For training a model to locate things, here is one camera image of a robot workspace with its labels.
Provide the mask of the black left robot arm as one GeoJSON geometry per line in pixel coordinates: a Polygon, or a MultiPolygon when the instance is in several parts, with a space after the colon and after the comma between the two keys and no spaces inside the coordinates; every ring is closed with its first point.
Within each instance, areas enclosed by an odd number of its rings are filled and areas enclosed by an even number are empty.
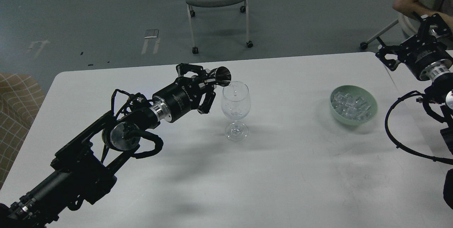
{"type": "Polygon", "coordinates": [[[180,63],[174,82],[153,94],[115,89],[111,109],[56,152],[52,174],[10,206],[1,204],[2,228],[45,228],[64,209],[78,210],[108,194],[115,173],[130,159],[158,154],[164,142],[150,132],[161,120],[175,122],[191,110],[209,113],[216,86],[228,86],[226,67],[209,70],[180,63]]]}

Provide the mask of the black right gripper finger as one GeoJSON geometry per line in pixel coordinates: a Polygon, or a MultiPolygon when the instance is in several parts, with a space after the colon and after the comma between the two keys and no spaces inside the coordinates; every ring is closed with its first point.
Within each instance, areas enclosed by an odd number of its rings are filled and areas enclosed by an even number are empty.
{"type": "Polygon", "coordinates": [[[395,71],[401,63],[409,68],[407,60],[409,59],[409,54],[413,51],[412,47],[405,42],[400,45],[387,45],[380,37],[377,37],[376,39],[379,42],[380,47],[378,48],[378,52],[375,53],[375,56],[383,63],[383,65],[392,72],[395,71]],[[390,54],[397,56],[397,58],[387,59],[386,56],[390,54]]]}
{"type": "Polygon", "coordinates": [[[412,15],[419,21],[419,28],[413,41],[415,46],[428,44],[452,46],[452,29],[439,13],[421,16],[417,12],[412,12],[412,15]]]}

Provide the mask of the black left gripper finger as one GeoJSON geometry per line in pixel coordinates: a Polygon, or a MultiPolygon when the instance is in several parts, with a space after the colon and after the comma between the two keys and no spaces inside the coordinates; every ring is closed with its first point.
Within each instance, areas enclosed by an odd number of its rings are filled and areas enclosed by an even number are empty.
{"type": "Polygon", "coordinates": [[[212,70],[205,69],[201,65],[180,63],[176,65],[178,77],[176,86],[178,88],[213,88],[207,83],[208,76],[212,70]],[[185,77],[187,73],[195,73],[191,78],[185,77]]]}
{"type": "Polygon", "coordinates": [[[215,86],[207,86],[204,93],[204,100],[198,106],[197,111],[200,114],[208,114],[216,97],[215,86]]]}

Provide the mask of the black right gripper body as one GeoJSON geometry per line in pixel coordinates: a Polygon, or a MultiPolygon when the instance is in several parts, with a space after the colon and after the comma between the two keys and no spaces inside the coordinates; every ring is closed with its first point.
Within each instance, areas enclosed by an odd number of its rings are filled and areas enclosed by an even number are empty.
{"type": "Polygon", "coordinates": [[[409,38],[400,47],[398,59],[408,67],[417,80],[435,81],[438,77],[450,73],[452,56],[442,42],[433,38],[428,41],[409,38]]]}

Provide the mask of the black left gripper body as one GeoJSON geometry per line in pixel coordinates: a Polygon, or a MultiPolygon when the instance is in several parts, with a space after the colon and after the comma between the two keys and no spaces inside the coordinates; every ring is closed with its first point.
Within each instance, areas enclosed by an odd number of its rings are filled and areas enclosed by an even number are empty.
{"type": "Polygon", "coordinates": [[[164,103],[169,114],[165,118],[173,123],[191,110],[196,110],[202,99],[200,90],[195,79],[176,78],[175,81],[153,94],[153,101],[164,103]]]}

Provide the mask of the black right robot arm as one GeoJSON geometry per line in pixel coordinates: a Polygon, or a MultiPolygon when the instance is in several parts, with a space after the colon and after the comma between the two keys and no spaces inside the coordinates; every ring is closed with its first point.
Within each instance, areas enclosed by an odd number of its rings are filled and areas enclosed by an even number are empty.
{"type": "Polygon", "coordinates": [[[431,81],[431,85],[422,93],[414,90],[399,97],[386,113],[384,128],[396,148],[434,162],[452,165],[452,159],[429,156],[410,149],[399,142],[389,129],[392,110],[406,99],[417,97],[417,102],[422,104],[428,116],[447,125],[440,130],[440,134],[448,150],[452,151],[452,56],[446,51],[446,45],[439,41],[440,38],[451,37],[452,30],[438,13],[431,16],[420,16],[416,12],[412,14],[420,23],[417,33],[400,45],[386,45],[378,38],[381,48],[375,55],[389,70],[394,71],[398,65],[404,64],[418,81],[431,81]]]}

